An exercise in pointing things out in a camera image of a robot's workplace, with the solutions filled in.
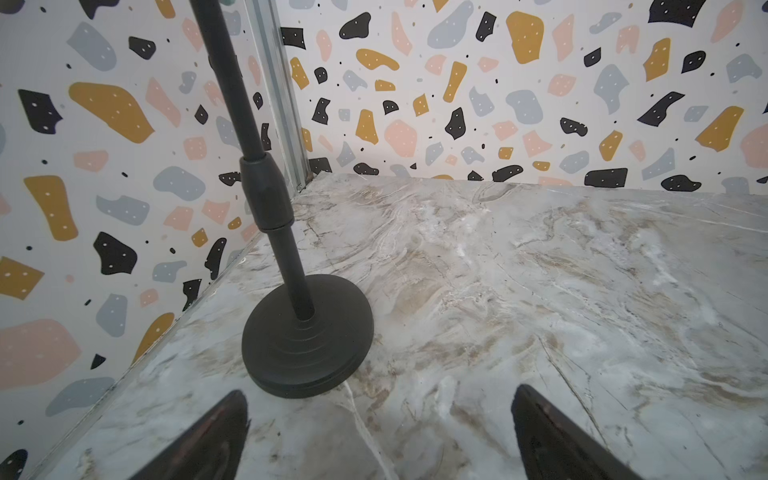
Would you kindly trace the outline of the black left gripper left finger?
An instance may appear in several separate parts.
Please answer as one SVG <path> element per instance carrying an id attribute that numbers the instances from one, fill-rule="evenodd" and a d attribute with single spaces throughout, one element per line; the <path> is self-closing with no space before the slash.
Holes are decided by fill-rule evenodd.
<path id="1" fill-rule="evenodd" d="M 233 390 L 133 478 L 233 479 L 248 428 L 247 399 L 242 391 Z"/>

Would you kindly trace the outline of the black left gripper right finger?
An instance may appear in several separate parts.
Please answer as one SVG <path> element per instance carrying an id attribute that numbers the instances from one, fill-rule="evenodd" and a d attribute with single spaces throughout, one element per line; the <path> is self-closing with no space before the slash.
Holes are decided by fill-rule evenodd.
<path id="1" fill-rule="evenodd" d="M 529 479 L 640 480 L 532 386 L 517 387 L 511 414 Z"/>

